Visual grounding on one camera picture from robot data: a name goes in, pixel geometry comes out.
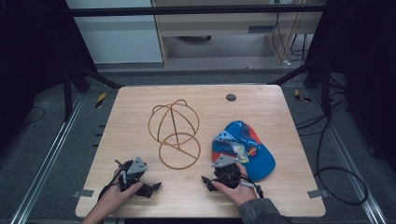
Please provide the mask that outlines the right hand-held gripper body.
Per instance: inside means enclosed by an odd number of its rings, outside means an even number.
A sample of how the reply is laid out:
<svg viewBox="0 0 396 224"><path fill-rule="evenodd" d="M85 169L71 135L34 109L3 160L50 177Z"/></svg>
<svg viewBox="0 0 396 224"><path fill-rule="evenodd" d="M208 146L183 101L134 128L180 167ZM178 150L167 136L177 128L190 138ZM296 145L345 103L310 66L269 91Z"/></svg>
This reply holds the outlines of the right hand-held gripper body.
<svg viewBox="0 0 396 224"><path fill-rule="evenodd" d="M235 189L240 183L247 184L247 179L242 176L237 163L239 160L236 157L220 154L219 157L213 161L211 166L214 168L214 179L202 176L202 180L208 190L216 190L212 182L220 182L228 188Z"/></svg>

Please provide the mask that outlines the light wooden desk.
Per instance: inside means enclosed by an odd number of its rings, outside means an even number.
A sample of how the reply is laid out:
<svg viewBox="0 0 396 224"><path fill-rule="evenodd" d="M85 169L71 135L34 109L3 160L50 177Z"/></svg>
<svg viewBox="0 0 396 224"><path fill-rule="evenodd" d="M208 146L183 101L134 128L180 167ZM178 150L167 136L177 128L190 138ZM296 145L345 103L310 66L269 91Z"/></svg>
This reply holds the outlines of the light wooden desk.
<svg viewBox="0 0 396 224"><path fill-rule="evenodd" d="M150 0L155 7L229 6L229 5L314 5L326 0ZM162 39L163 57L169 47L164 43L176 36L264 34L278 63L291 60L292 39L312 35L318 27L320 12L230 13L157 15L155 21Z"/></svg>

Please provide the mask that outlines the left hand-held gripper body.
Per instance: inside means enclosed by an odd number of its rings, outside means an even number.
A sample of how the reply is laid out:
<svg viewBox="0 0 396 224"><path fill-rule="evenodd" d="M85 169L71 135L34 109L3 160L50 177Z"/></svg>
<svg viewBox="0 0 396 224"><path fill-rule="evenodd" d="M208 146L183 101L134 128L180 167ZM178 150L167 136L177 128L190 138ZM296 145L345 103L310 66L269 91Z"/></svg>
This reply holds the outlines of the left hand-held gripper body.
<svg viewBox="0 0 396 224"><path fill-rule="evenodd" d="M120 190L125 191L132 184L140 181L140 177L147 171L148 167L140 157L136 157L134 160L129 160L124 163L125 170L120 170L119 183ZM149 185L144 183L142 188L135 194L137 196L150 198L154 191L158 190L162 185L161 182Z"/></svg>

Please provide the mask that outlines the black curtain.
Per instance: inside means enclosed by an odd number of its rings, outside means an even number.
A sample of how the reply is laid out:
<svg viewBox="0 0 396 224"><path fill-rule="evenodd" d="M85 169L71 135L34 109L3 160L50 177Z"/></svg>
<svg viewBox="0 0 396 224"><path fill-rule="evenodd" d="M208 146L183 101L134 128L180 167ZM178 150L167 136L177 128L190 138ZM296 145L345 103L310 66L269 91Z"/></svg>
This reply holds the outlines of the black curtain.
<svg viewBox="0 0 396 224"><path fill-rule="evenodd" d="M326 0L308 61L347 79L375 151L396 172L396 0Z"/></svg>
<svg viewBox="0 0 396 224"><path fill-rule="evenodd" d="M66 0L0 0L0 152L43 90L64 82L64 71L79 91L95 69L92 56L72 17L52 15L68 8Z"/></svg>

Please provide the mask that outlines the person's left hand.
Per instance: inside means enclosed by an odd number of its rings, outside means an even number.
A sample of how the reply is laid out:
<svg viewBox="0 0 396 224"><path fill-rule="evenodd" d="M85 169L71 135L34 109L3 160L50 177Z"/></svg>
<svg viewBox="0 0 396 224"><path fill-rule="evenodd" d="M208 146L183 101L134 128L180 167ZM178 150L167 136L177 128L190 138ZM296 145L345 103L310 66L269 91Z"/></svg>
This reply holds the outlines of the person's left hand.
<svg viewBox="0 0 396 224"><path fill-rule="evenodd" d="M131 199L143 186L142 182L132 184L125 191L121 191L118 186L110 187L100 199L100 203L105 206L108 211L117 210L128 199Z"/></svg>

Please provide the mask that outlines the black horizontal bar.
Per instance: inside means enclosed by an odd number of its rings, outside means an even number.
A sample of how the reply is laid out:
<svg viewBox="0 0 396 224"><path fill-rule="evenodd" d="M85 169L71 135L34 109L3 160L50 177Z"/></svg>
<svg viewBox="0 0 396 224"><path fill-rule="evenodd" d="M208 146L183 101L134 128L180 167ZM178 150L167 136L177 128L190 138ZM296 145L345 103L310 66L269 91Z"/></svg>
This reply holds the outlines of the black horizontal bar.
<svg viewBox="0 0 396 224"><path fill-rule="evenodd" d="M146 15L188 15L188 14L230 14L230 13L277 13L318 12L327 9L326 4L314 5L245 5L245 6L190 6L190 7L120 7L68 9L63 14L73 17L101 16L146 16Z"/></svg>

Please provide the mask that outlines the grey tape piece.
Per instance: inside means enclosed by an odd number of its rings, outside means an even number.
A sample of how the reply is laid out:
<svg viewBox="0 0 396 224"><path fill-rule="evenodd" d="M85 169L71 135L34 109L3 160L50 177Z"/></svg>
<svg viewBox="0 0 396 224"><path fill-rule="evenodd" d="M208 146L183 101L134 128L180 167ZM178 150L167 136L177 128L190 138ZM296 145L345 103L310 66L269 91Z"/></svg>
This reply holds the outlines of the grey tape piece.
<svg viewBox="0 0 396 224"><path fill-rule="evenodd" d="M308 196L310 199L314 199L317 197L320 198L325 198L329 196L329 192L326 189L315 189L315 190L309 190L307 192Z"/></svg>
<svg viewBox="0 0 396 224"><path fill-rule="evenodd" d="M74 190L72 196L75 198L79 197L91 197L94 193L94 190L91 189L81 189L81 190Z"/></svg>

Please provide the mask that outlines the black metal stand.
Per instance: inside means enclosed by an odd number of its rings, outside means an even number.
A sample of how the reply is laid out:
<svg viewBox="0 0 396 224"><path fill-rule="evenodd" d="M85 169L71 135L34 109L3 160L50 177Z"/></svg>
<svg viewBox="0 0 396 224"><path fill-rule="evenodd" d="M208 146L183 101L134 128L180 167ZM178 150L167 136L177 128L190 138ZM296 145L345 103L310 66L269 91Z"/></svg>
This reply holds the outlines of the black metal stand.
<svg viewBox="0 0 396 224"><path fill-rule="evenodd" d="M67 65L62 71L62 76L64 85L64 121L69 120L73 112L71 85L74 84L78 89L78 92L87 92L90 89L90 84L86 80L85 76L92 77L109 88L121 88L121 84L102 77L98 72L95 72L81 64Z"/></svg>
<svg viewBox="0 0 396 224"><path fill-rule="evenodd" d="M304 80L304 86L308 89L314 88L321 83L321 109L327 118L332 116L330 103L330 66L325 60L315 59L300 67L294 69L285 76L269 82L269 85L281 86L288 80L307 72L308 75Z"/></svg>

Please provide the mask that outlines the blue and red cap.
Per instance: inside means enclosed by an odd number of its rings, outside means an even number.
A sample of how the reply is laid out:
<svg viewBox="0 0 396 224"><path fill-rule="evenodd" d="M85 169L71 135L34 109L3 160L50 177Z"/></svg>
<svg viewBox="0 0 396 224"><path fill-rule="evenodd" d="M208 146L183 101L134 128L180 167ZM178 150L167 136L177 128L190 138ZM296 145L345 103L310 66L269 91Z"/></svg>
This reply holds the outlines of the blue and red cap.
<svg viewBox="0 0 396 224"><path fill-rule="evenodd" d="M220 155L235 157L245 166L252 181L261 181L276 167L276 160L252 127L232 121L212 141L212 161Z"/></svg>

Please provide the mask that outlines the aluminium floor rail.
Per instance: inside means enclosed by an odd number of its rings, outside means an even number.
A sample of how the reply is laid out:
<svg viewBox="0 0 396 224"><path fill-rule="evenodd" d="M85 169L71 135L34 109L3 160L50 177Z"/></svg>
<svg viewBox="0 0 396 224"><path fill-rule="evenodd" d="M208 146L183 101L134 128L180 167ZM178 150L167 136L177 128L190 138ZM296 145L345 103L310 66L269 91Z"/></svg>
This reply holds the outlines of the aluminium floor rail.
<svg viewBox="0 0 396 224"><path fill-rule="evenodd" d="M72 111L69 118L63 122L60 131L57 133L54 141L52 142L49 152L47 153L38 172L36 173L30 188L26 192L19 207L10 219L9 224L25 224L25 222L27 221L35 206L38 196L44 188L44 185L48 179L52 167L57 161L57 158L63 149L64 142L67 139L75 123L84 98L85 95L83 93L77 94L76 100L72 104Z"/></svg>
<svg viewBox="0 0 396 224"><path fill-rule="evenodd" d="M316 172L315 177L319 180L320 185L329 192L329 196L333 197L335 200L343 204L348 204L350 206L360 206L363 208L366 216L370 220L371 224L389 224L386 220L382 210L380 209L373 193L368 187L365 179L363 178L361 171L358 166L352 160L351 156L347 152L347 148L341 139L339 132L336 130L335 126L332 124L332 120L328 119L321 109L321 104L319 100L319 94L316 91L309 91L312 98L312 102L318 110L319 116L325 118L323 121L324 127L320 133L320 139L318 143L317 153L316 153ZM323 143L323 138L325 135L329 135L330 141L333 144L335 153L338 156L338 160L341 162L342 166L329 166L321 167L320 162L320 151ZM332 195L331 191L327 188L325 184L322 183L322 175L326 171L335 171L346 174L351 187L355 195L357 196L357 201L347 201L338 196Z"/></svg>

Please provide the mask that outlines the white cabinet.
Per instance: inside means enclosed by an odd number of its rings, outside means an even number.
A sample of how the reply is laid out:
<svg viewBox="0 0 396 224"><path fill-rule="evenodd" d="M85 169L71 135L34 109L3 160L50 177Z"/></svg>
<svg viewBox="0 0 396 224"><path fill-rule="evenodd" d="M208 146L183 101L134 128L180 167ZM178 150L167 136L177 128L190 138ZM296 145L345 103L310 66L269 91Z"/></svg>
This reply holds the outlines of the white cabinet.
<svg viewBox="0 0 396 224"><path fill-rule="evenodd" d="M150 0L66 0L70 9L151 7ZM96 64L161 63L153 16L75 17Z"/></svg>

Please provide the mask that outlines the person's right hand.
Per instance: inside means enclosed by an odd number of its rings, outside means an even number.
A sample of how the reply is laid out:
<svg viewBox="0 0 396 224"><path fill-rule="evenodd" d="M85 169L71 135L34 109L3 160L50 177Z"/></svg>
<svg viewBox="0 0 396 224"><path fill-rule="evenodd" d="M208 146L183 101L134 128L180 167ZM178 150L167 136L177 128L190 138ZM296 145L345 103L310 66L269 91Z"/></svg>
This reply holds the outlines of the person's right hand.
<svg viewBox="0 0 396 224"><path fill-rule="evenodd" d="M212 185L221 193L230 198L233 203L239 207L243 203L254 200L257 198L256 192L250 187L238 185L235 189L230 189L220 182L213 181Z"/></svg>

